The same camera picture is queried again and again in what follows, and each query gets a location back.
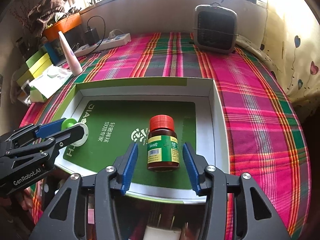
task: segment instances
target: bed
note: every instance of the bed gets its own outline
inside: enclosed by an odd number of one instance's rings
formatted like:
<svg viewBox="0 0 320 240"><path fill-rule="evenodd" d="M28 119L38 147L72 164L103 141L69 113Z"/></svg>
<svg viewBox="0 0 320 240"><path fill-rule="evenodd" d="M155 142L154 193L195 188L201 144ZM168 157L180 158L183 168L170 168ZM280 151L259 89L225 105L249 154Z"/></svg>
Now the bed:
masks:
<svg viewBox="0 0 320 240"><path fill-rule="evenodd" d="M248 50L236 46L230 55L215 54L199 50L192 39L190 33L136 35L125 46L79 58L83 73L70 78L46 103L33 104L21 126L50 122L79 83L155 76L214 79L226 122L230 173L249 172L292 239L298 239L309 209L310 162L302 128L286 94ZM232 232L231 210L230 201L227 239Z"/></svg>

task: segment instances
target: medicine bottle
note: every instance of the medicine bottle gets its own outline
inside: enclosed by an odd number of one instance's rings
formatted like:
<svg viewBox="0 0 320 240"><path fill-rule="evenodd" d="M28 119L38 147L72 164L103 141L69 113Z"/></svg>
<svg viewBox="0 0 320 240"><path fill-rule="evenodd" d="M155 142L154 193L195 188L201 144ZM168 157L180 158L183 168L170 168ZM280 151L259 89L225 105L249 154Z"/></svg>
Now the medicine bottle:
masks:
<svg viewBox="0 0 320 240"><path fill-rule="evenodd" d="M147 167L151 171L173 171L179 168L179 152L174 122L168 115L150 119Z"/></svg>

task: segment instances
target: blue gripper pad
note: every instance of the blue gripper pad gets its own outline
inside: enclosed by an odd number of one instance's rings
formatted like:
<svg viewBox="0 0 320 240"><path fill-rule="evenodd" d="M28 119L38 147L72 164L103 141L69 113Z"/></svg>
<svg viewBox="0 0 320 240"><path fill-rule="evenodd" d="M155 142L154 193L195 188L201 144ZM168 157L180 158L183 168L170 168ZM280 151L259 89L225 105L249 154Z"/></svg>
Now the blue gripper pad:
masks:
<svg viewBox="0 0 320 240"><path fill-rule="evenodd" d="M124 172L122 175L122 186L120 189L121 195L125 195L125 193L130 187L133 171L134 171L134 167L136 166L137 159L138 159L138 145L135 143L131 150L127 165L124 168Z"/></svg>
<svg viewBox="0 0 320 240"><path fill-rule="evenodd" d="M199 172L196 168L195 162L192 158L192 155L186 143L184 143L182 147L182 156L183 156L184 164L187 168L192 189L199 196L199 194L201 193L201 187L199 182Z"/></svg>
<svg viewBox="0 0 320 240"><path fill-rule="evenodd" d="M65 118L59 119L54 122L49 122L47 124L43 124L39 127L38 131L36 132L37 138L46 138L54 133L57 133L61 130L61 124Z"/></svg>

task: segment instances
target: power strip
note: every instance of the power strip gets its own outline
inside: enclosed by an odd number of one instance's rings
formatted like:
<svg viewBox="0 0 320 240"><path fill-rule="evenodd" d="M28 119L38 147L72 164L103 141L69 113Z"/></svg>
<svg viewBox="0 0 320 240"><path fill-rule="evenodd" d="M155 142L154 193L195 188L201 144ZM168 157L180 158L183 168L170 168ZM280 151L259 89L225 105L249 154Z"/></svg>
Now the power strip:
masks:
<svg viewBox="0 0 320 240"><path fill-rule="evenodd" d="M101 50L111 49L111 48L126 45L129 41L131 41L130 33L118 35L115 38L110 39L110 40L108 38L106 38L103 40L103 42L99 46L98 50L95 50L94 53L101 51ZM90 53L90 51L92 51L96 47L98 47L100 42L101 42L101 40L97 44L94 44L91 46L86 44L86 45L80 47L76 52L74 52L74 54L76 55L76 57L81 57L81 56L87 55L88 53Z"/></svg>

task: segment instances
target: grey heater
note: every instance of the grey heater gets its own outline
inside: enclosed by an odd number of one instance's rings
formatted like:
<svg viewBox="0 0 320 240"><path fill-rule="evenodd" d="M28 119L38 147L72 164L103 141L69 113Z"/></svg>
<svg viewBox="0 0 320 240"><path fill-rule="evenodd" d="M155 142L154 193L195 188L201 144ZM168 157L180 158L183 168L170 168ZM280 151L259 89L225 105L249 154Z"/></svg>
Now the grey heater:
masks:
<svg viewBox="0 0 320 240"><path fill-rule="evenodd" d="M237 14L213 4L198 5L195 9L194 43L201 49L228 54L236 44Z"/></svg>

